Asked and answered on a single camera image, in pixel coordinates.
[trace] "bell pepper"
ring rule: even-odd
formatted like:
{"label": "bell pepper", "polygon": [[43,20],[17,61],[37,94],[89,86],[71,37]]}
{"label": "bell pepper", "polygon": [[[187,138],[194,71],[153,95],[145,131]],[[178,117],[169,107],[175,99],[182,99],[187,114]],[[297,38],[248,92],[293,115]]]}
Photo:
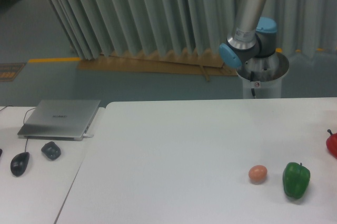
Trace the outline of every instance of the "bell pepper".
{"label": "bell pepper", "polygon": [[326,147],[328,148],[329,152],[337,158],[337,134],[333,134],[331,130],[328,129],[330,133],[329,138],[326,140]]}
{"label": "bell pepper", "polygon": [[283,172],[284,193],[295,199],[302,198],[309,180],[310,171],[302,166],[302,163],[290,162]]}

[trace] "yellow floor line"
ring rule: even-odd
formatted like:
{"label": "yellow floor line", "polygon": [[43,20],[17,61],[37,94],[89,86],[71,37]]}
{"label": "yellow floor line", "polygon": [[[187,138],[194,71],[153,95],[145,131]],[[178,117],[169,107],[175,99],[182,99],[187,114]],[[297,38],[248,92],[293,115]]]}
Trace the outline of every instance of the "yellow floor line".
{"label": "yellow floor line", "polygon": [[80,61],[79,57],[61,57],[61,58],[35,58],[30,59],[28,63],[50,63],[50,62],[71,62]]}

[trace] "red bell pepper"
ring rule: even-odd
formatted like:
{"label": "red bell pepper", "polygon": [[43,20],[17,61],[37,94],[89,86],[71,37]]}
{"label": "red bell pepper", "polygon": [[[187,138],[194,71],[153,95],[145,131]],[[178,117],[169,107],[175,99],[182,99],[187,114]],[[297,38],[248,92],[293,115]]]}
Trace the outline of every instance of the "red bell pepper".
{"label": "red bell pepper", "polygon": [[329,138],[326,140],[326,147],[330,151],[330,153],[337,158],[337,134],[333,134],[331,130],[328,129],[330,133]]}

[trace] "laptop logo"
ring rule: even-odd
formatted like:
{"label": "laptop logo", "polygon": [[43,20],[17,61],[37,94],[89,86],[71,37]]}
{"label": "laptop logo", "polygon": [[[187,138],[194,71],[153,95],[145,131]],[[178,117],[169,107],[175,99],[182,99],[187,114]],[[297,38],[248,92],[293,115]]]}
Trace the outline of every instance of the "laptop logo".
{"label": "laptop logo", "polygon": [[53,118],[67,118],[68,115],[53,115]]}

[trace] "cardboard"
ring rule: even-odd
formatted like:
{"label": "cardboard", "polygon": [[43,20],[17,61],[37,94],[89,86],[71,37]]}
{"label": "cardboard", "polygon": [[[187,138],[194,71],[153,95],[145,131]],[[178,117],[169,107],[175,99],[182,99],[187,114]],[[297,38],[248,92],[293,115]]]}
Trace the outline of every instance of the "cardboard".
{"label": "cardboard", "polygon": [[13,81],[25,63],[0,64],[0,82]]}
{"label": "cardboard", "polygon": [[172,73],[209,76],[237,76],[235,69],[228,66],[209,67],[200,65],[177,64],[171,62],[142,60],[125,57],[100,56],[95,60],[82,60],[77,69],[106,70],[115,72],[146,72],[146,73]]}
{"label": "cardboard", "polygon": [[211,49],[206,49],[202,55],[198,55],[196,49],[192,54],[189,54],[187,48],[184,48],[180,55],[176,54],[173,50],[169,50],[165,56],[160,56],[157,50],[149,55],[145,55],[141,50],[137,55],[132,55],[129,51],[126,51],[123,55],[117,55],[116,52],[112,52],[111,56],[218,68],[223,65],[220,56],[218,54],[213,54]]}

